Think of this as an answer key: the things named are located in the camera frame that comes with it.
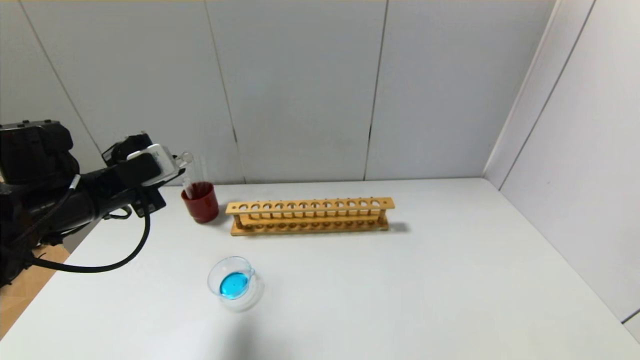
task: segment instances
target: white table surface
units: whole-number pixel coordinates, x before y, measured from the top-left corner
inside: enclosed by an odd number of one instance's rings
[[[542,235],[482,179],[217,186],[221,204],[391,196],[392,230],[231,237],[179,188],[147,245],[103,274],[58,272],[0,342],[10,359],[638,360],[640,345]],[[67,263],[135,248],[143,221],[102,221]],[[266,282],[225,310],[206,283],[226,256]]]

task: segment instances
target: red cup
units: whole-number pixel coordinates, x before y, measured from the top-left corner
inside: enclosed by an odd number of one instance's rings
[[[213,191],[213,184],[207,181],[193,183],[191,185],[192,199],[182,191],[181,195],[184,204],[189,210],[189,214],[198,224],[204,224],[215,219],[220,212],[216,193]]]

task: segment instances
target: black cable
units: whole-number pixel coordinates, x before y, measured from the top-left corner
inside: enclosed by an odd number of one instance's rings
[[[110,270],[117,269],[121,266],[124,266],[125,264],[133,260],[133,258],[135,258],[138,255],[140,250],[142,250],[142,247],[145,246],[145,243],[147,242],[147,238],[149,237],[149,231],[151,229],[151,215],[148,209],[147,198],[139,188],[137,188],[136,191],[140,196],[142,211],[145,214],[145,230],[142,233],[142,238],[140,238],[140,242],[138,243],[138,246],[133,250],[133,252],[123,260],[118,261],[117,263],[113,263],[111,265],[104,265],[104,266],[75,266],[75,265],[68,265],[68,264],[62,264],[62,263],[55,263],[49,260],[38,259],[34,257],[33,254],[31,254],[30,257],[25,256],[24,254],[18,254],[9,249],[3,249],[3,252],[7,252],[9,253],[9,255],[15,258],[19,258],[32,265],[41,266],[43,268],[50,268],[53,270],[66,271],[66,272],[80,272],[80,273],[107,272]]]
[[[622,323],[625,323],[625,322],[627,322],[627,321],[631,320],[635,315],[638,315],[638,314],[640,314],[640,309],[638,309],[638,310],[634,311],[634,313],[633,313],[633,314],[631,314],[631,315],[627,316],[627,318],[626,318],[626,319],[622,320]]]

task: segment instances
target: test tube rack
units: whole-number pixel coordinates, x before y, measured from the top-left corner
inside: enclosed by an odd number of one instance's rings
[[[389,229],[390,197],[230,202],[232,236],[341,233]]]

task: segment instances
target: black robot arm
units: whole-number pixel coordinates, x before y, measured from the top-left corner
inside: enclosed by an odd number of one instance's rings
[[[72,147],[69,131],[57,121],[0,127],[4,177],[0,184],[0,286],[31,265],[101,272],[126,264],[144,245],[149,214],[166,205],[158,188],[183,173],[186,164],[143,133],[110,147],[102,155],[106,168],[79,176],[77,161],[69,153]],[[77,184],[70,188],[72,181]],[[60,244],[93,220],[117,218],[110,215],[114,210],[125,209],[130,214],[129,205],[145,218],[145,231],[138,248],[123,261],[83,267],[34,258],[35,247]]]

